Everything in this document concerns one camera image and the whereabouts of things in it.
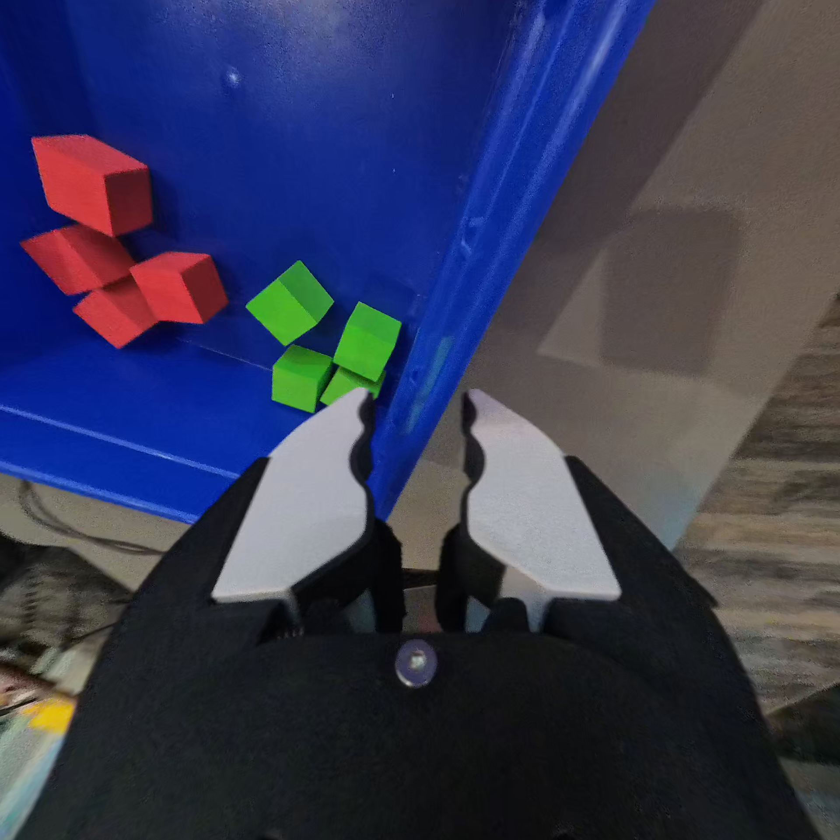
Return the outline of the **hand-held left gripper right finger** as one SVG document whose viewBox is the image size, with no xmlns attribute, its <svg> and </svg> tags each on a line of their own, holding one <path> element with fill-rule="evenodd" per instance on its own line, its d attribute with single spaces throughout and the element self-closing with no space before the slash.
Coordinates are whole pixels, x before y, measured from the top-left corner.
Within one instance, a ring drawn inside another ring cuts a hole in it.
<svg viewBox="0 0 840 840">
<path fill-rule="evenodd" d="M 557 599 L 616 602 L 622 588 L 564 451 L 481 390 L 464 398 L 468 598 L 524 606 L 542 629 Z"/>
</svg>

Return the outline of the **blue plastic bin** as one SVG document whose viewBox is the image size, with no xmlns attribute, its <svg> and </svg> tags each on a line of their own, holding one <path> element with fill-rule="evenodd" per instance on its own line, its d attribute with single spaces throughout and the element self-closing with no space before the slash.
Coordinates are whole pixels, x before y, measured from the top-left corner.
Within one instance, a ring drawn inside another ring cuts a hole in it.
<svg viewBox="0 0 840 840">
<path fill-rule="evenodd" d="M 2 2 L 2 474 L 194 522 L 307 415 L 245 304 L 300 259 L 402 323 L 373 438 L 386 518 L 653 2 Z M 114 349 L 19 241 L 62 225 L 31 138 L 150 168 L 140 258 L 214 258 L 229 305 Z"/>
</svg>

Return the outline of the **grey desk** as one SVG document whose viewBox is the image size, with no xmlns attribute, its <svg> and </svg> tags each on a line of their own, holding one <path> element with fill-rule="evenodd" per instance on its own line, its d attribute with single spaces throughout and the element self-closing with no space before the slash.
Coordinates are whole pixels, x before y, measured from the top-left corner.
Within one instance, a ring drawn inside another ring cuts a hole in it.
<svg viewBox="0 0 840 840">
<path fill-rule="evenodd" d="M 390 512 L 411 565 L 458 518 L 465 389 L 675 543 L 838 286 L 838 2 L 653 3 Z M 2 474 L 2 530 L 60 544 L 21 480 Z M 104 538 L 186 529 L 33 483 Z"/>
</svg>

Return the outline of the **red cube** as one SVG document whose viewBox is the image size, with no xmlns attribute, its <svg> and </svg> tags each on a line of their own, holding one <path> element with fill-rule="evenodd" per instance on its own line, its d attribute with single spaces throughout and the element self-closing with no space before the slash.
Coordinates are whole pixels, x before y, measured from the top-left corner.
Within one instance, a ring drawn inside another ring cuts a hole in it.
<svg viewBox="0 0 840 840">
<path fill-rule="evenodd" d="M 131 276 L 90 291 L 72 311 L 116 349 L 138 339 L 159 322 Z"/>
<path fill-rule="evenodd" d="M 118 282 L 130 275 L 135 264 L 117 238 L 81 224 L 56 228 L 19 244 L 68 296 Z"/>
<path fill-rule="evenodd" d="M 154 221 L 149 167 L 86 134 L 31 140 L 51 209 L 109 237 Z"/>
<path fill-rule="evenodd" d="M 160 321 L 204 324 L 228 305 L 210 255 L 170 251 L 129 271 Z"/>
</svg>

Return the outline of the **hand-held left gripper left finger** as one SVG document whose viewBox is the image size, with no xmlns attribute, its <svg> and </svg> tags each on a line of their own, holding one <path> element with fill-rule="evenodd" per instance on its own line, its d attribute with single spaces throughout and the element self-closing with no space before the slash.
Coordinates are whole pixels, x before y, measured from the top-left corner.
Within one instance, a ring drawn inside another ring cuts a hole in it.
<svg viewBox="0 0 840 840">
<path fill-rule="evenodd" d="M 346 393 L 295 428 L 268 456 L 212 590 L 216 603 L 281 600 L 361 542 L 371 525 L 364 458 L 373 395 Z"/>
</svg>

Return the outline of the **green cube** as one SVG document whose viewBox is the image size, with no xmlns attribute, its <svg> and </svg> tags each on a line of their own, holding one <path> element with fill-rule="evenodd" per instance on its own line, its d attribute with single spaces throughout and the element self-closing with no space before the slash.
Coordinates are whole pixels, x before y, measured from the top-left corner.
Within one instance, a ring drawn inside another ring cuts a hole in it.
<svg viewBox="0 0 840 840">
<path fill-rule="evenodd" d="M 246 310 L 282 345 L 296 342 L 315 328 L 334 303 L 333 298 L 297 260 L 246 303 Z"/>
<path fill-rule="evenodd" d="M 338 367 L 320 397 L 320 403 L 329 406 L 342 396 L 356 389 L 365 389 L 373 398 L 377 398 L 382 390 L 386 372 L 378 378 L 369 380 L 349 369 Z"/>
<path fill-rule="evenodd" d="M 332 372 L 332 357 L 291 344 L 272 367 L 271 399 L 305 413 L 315 413 Z"/>
<path fill-rule="evenodd" d="M 402 323 L 359 301 L 345 324 L 333 362 L 368 381 L 377 381 L 395 349 Z"/>
</svg>

